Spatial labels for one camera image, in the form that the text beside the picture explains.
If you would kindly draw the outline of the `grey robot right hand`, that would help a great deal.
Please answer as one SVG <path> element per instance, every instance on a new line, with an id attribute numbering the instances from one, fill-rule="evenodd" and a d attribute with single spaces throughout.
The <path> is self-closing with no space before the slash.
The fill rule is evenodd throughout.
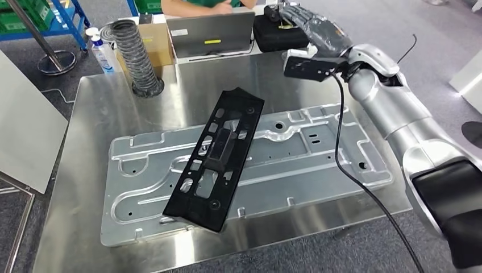
<path id="1" fill-rule="evenodd" d="M 300 5 L 285 5 L 279 9 L 281 17 L 303 30 L 310 43 L 316 47 L 318 57 L 341 57 L 352 46 L 347 34 L 325 16 Z"/>

